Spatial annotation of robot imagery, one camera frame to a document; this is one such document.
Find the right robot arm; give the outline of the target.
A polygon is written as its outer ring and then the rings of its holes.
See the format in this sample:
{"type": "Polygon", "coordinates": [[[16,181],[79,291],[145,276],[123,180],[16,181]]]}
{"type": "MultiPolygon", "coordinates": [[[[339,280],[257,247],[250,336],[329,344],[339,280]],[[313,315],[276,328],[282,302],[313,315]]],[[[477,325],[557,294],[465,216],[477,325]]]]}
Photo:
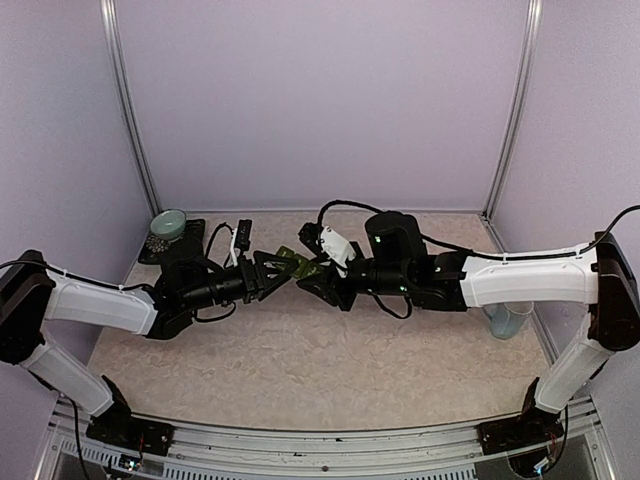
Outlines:
{"type": "Polygon", "coordinates": [[[323,268],[298,280],[298,286],[342,311],[350,310],[359,295],[375,302],[398,296],[409,310],[442,312],[525,302],[587,306],[580,330],[532,382],[522,413],[511,423],[520,443],[535,442],[611,356],[639,342],[637,282],[609,231],[588,244],[515,255],[453,246],[432,255],[416,218],[397,211],[371,216],[365,231],[371,257],[322,222],[305,223],[300,241],[323,268]]]}

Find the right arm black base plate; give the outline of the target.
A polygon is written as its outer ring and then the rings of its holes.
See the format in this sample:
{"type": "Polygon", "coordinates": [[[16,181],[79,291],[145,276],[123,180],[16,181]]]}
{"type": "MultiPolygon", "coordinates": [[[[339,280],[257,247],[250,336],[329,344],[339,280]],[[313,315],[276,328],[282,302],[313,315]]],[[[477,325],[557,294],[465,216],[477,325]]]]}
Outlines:
{"type": "Polygon", "coordinates": [[[550,441],[564,435],[558,417],[526,420],[522,416],[482,422],[477,426],[484,455],[517,450],[550,441]]]}

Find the green pill organizer box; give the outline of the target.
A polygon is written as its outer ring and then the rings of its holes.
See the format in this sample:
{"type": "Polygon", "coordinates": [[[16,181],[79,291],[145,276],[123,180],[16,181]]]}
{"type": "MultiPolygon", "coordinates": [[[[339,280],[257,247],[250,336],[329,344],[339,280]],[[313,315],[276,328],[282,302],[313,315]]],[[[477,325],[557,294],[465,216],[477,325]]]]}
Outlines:
{"type": "Polygon", "coordinates": [[[276,252],[276,255],[285,256],[285,257],[293,257],[297,262],[297,268],[291,274],[291,277],[295,280],[301,280],[308,278],[307,276],[307,264],[310,259],[302,256],[301,254],[295,252],[294,250],[286,247],[280,246],[276,252]]]}

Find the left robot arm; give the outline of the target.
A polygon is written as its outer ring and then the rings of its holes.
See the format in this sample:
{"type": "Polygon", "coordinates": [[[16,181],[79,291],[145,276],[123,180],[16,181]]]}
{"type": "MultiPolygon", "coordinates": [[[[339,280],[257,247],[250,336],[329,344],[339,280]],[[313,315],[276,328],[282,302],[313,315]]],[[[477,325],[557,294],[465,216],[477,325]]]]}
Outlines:
{"type": "Polygon", "coordinates": [[[97,377],[44,332],[47,320],[74,321],[169,340],[198,321],[198,311],[262,301],[291,277],[293,258],[257,251],[223,267],[201,242],[172,246],[159,257],[154,285],[123,286],[82,279],[27,250],[4,264],[1,277],[1,360],[19,365],[99,420],[121,445],[133,443],[140,424],[115,383],[97,377]]]}

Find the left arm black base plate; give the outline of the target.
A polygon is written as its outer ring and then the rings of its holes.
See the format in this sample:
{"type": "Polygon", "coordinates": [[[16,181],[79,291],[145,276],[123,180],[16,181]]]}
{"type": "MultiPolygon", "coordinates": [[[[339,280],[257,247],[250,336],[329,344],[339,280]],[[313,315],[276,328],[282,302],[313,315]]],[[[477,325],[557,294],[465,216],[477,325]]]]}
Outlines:
{"type": "Polygon", "coordinates": [[[111,424],[92,420],[86,436],[111,446],[166,457],[174,431],[168,423],[130,417],[124,422],[111,424]]]}

